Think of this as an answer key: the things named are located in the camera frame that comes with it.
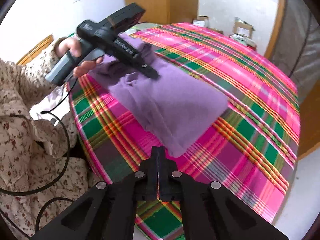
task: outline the plaid tablecloth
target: plaid tablecloth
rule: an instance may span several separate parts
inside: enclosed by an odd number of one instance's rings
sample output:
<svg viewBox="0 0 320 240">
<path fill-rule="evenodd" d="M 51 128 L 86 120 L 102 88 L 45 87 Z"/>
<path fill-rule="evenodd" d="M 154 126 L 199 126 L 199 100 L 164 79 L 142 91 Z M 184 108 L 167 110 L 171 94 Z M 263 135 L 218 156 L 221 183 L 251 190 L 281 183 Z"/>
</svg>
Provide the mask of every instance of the plaid tablecloth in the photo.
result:
<svg viewBox="0 0 320 240">
<path fill-rule="evenodd" d="M 255 51 L 209 29 L 181 23 L 133 35 L 159 57 L 228 96 L 229 108 L 175 159 L 195 180 L 220 181 L 271 222 L 296 162 L 300 119 L 297 90 Z M 159 140 L 86 75 L 70 95 L 80 137 L 97 174 L 108 183 L 139 168 Z M 137 226 L 150 239 L 184 239 L 179 204 L 140 202 Z"/>
</svg>

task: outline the floral shirt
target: floral shirt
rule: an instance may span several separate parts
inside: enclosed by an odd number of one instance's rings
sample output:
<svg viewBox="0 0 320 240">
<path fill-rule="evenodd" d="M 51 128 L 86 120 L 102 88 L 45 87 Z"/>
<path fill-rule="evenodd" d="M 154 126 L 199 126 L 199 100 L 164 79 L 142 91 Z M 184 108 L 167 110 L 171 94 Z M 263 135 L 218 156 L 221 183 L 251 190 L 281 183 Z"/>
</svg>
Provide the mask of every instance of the floral shirt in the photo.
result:
<svg viewBox="0 0 320 240">
<path fill-rule="evenodd" d="M 45 75 L 59 60 L 53 42 L 25 66 L 0 59 L 0 188 L 28 191 L 44 186 L 58 176 L 65 164 L 67 139 L 61 125 L 48 120 L 34 121 L 30 108 L 51 93 L 54 85 Z M 62 119 L 67 127 L 71 147 L 76 143 L 76 126 L 69 112 Z M 0 209 L 27 235 L 35 233 L 36 217 L 41 207 L 53 197 L 77 199 L 88 189 L 85 161 L 70 158 L 64 176 L 49 189 L 38 194 L 14 197 L 0 193 Z M 41 218 L 43 227 L 63 211 L 70 202 L 52 203 Z M 25 239 L 8 222 L 18 239 Z"/>
</svg>

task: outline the white label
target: white label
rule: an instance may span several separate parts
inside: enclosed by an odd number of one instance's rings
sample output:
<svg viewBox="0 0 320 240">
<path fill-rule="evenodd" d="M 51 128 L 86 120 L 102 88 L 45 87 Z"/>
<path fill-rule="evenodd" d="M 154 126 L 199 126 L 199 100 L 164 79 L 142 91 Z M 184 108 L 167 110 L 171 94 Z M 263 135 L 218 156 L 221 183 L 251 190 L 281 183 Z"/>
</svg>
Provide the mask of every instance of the white label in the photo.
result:
<svg viewBox="0 0 320 240">
<path fill-rule="evenodd" d="M 204 27 L 204 21 L 193 21 L 192 24 L 199 27 Z"/>
<path fill-rule="evenodd" d="M 250 36 L 250 31 L 247 30 L 247 29 L 241 28 L 241 27 L 237 28 L 237 33 L 240 34 L 240 35 L 244 35 L 246 37 Z"/>
</svg>

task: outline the purple towel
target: purple towel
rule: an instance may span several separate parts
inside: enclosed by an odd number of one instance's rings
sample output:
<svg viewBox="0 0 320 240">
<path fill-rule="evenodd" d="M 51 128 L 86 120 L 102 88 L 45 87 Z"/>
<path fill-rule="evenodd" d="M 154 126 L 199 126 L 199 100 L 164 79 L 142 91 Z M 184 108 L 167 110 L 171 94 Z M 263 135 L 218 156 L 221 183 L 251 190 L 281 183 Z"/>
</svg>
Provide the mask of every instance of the purple towel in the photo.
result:
<svg viewBox="0 0 320 240">
<path fill-rule="evenodd" d="M 171 156 L 181 156 L 227 109 L 227 97 L 157 57 L 151 44 L 125 34 L 120 37 L 142 53 L 160 78 L 146 78 L 107 55 L 89 74 L 132 112 L 144 130 L 157 136 Z"/>
</svg>

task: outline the white wall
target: white wall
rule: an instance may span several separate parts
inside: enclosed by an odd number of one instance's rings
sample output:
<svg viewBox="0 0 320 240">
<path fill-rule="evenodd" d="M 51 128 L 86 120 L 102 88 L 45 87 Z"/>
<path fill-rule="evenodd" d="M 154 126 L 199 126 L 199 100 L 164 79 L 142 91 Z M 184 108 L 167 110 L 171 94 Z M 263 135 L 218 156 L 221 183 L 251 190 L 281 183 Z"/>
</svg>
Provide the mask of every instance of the white wall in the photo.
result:
<svg viewBox="0 0 320 240">
<path fill-rule="evenodd" d="M 17 0 L 0 25 L 0 57 L 18 61 L 46 36 L 68 36 L 86 19 L 101 21 L 124 0 Z"/>
<path fill-rule="evenodd" d="M 320 212 L 320 148 L 298 162 L 287 202 L 275 227 L 301 240 Z"/>
<path fill-rule="evenodd" d="M 257 51 L 264 55 L 274 20 L 278 0 L 199 0 L 198 14 L 209 16 L 210 27 L 223 30 L 226 36 L 233 31 L 235 17 L 253 25 L 252 39 Z"/>
</svg>

